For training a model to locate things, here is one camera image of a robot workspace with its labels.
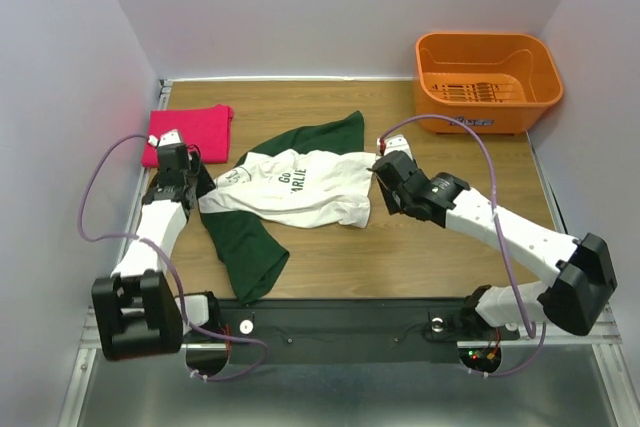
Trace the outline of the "white green-sleeved t-shirt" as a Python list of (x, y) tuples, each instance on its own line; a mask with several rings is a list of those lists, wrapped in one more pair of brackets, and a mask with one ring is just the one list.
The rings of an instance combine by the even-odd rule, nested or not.
[(249, 304), (274, 287), (290, 253), (265, 222), (313, 229), (367, 226), (370, 167), (365, 120), (355, 111), (277, 135), (244, 154), (198, 194), (200, 220), (238, 301)]

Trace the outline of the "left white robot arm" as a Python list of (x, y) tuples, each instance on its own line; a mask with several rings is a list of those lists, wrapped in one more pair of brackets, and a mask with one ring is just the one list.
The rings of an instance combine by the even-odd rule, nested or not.
[[(158, 167), (141, 201), (141, 218), (123, 258), (95, 280), (91, 296), (104, 356), (109, 361), (175, 353), (191, 331), (215, 339), (223, 318), (210, 294), (176, 299), (167, 261), (196, 204), (199, 152), (172, 130), (148, 143)], [(188, 316), (188, 323), (183, 316)]]

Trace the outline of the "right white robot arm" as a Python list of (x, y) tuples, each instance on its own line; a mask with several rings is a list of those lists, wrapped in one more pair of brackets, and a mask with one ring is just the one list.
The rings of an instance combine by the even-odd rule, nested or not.
[(405, 152), (380, 157), (371, 168), (390, 213), (432, 222), (465, 234), (515, 260), (536, 281), (480, 289), (460, 313), (463, 331), (482, 337), (494, 327), (549, 322), (565, 332), (588, 335), (617, 288), (608, 245), (552, 231), (494, 206), (466, 181), (446, 172), (427, 177)]

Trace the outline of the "folded pink t-shirt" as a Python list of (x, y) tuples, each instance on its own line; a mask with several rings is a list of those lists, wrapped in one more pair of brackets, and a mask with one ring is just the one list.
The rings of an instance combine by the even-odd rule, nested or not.
[(200, 149), (205, 164), (222, 164), (229, 159), (233, 109), (218, 104), (208, 108), (152, 111), (147, 135), (160, 138), (177, 129), (187, 145)]

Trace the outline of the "orange plastic basket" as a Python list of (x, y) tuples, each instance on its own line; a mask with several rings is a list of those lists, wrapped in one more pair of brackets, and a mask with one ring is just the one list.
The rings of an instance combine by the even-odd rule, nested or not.
[(415, 112), (434, 133), (518, 135), (562, 99), (563, 84), (546, 45), (518, 33), (435, 32), (415, 44)]

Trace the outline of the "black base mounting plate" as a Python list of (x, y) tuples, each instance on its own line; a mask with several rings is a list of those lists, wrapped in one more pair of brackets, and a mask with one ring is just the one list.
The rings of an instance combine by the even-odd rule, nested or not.
[(458, 345), (485, 346), (516, 332), (484, 323), (464, 299), (267, 299), (252, 305), (213, 298), (210, 325), (255, 344), (233, 343), (232, 365), (456, 363)]

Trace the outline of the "aluminium table frame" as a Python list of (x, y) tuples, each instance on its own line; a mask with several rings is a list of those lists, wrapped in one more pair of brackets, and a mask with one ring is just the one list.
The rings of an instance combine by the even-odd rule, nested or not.
[[(171, 81), (171, 110), (216, 103), (235, 110), (231, 155), (288, 129), (328, 122), (355, 110), (374, 140), (399, 125), (420, 163), (480, 189), (486, 163), (466, 137), (435, 135), (409, 124), (409, 81)], [(506, 275), (496, 252), (438, 228), (392, 217), (376, 206), (371, 227), (318, 233), (276, 226), (292, 263), (275, 296), (460, 294)], [(633, 426), (637, 400), (624, 361), (629, 339), (619, 309), (608, 333), (590, 340), (551, 334), (523, 372), (482, 380), (457, 367), (367, 364), (264, 368), (246, 379), (207, 385), (189, 378), (175, 356), (106, 362), (83, 340), (65, 400), (65, 426)]]

